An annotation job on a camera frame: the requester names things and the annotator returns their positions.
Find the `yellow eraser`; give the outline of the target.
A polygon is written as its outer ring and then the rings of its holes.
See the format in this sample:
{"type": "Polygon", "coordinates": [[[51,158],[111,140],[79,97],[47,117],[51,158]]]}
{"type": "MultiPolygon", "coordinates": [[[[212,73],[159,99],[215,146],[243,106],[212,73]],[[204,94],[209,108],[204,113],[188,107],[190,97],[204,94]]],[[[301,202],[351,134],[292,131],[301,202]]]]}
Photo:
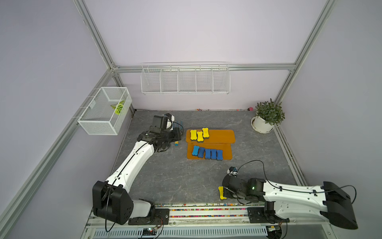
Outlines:
{"type": "Polygon", "coordinates": [[[209,128],[207,128],[207,127],[202,128],[202,132],[203,132],[203,138],[204,139],[210,138],[209,128]]]}
{"type": "Polygon", "coordinates": [[[197,131],[197,142],[204,141],[204,133],[202,131],[197,131]]]}
{"type": "Polygon", "coordinates": [[[219,186],[218,187],[218,191],[219,191],[219,198],[220,198],[220,200],[226,200],[227,197],[225,195],[225,188],[223,186],[219,186]]]}
{"type": "Polygon", "coordinates": [[[198,131],[196,129],[190,130],[190,140],[191,141],[198,140],[198,131]]]}

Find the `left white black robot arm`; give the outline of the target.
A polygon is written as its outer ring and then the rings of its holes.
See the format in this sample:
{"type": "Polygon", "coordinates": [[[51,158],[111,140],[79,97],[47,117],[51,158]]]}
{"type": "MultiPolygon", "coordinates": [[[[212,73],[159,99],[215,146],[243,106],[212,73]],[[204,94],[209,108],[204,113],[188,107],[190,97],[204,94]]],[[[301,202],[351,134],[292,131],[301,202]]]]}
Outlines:
{"type": "Polygon", "coordinates": [[[178,141],[183,130],[174,127],[175,117],[170,114],[154,116],[148,131],[142,132],[121,164],[105,181],[97,181],[92,188],[93,214],[106,222],[124,225],[150,225],[158,218],[155,204],[133,200],[131,186],[143,165],[155,152],[163,152],[178,141]]]}

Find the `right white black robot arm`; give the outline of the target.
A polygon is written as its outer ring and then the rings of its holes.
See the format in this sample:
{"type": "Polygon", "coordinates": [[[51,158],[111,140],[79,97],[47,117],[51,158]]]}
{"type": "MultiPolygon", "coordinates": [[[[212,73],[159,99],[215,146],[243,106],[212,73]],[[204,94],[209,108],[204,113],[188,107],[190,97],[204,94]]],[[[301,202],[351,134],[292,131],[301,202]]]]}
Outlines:
{"type": "Polygon", "coordinates": [[[261,216],[270,223],[287,222],[291,218],[317,219],[342,229],[358,229],[351,197],[332,182],[303,187],[259,178],[245,181],[235,174],[227,174],[222,186],[225,198],[265,204],[261,213],[250,210],[250,218],[261,216]]]}

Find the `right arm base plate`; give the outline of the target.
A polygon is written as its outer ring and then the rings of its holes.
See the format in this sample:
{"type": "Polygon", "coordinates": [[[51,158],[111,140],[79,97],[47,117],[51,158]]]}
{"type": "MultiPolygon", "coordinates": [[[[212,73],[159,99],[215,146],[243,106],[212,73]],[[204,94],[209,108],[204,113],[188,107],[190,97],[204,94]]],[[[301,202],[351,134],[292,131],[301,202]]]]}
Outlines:
{"type": "Polygon", "coordinates": [[[289,223],[289,219],[281,219],[278,216],[266,213],[265,208],[261,207],[249,207],[247,208],[249,222],[251,224],[281,224],[281,223],[289,223]]]}

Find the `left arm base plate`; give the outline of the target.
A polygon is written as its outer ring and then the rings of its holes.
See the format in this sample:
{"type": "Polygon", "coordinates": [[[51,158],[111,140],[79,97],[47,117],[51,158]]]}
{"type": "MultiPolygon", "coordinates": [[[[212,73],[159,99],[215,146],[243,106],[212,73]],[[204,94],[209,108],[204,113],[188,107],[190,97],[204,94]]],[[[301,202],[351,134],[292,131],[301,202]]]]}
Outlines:
{"type": "Polygon", "coordinates": [[[146,217],[135,217],[128,220],[128,225],[168,225],[170,219],[169,209],[153,209],[146,217]]]}

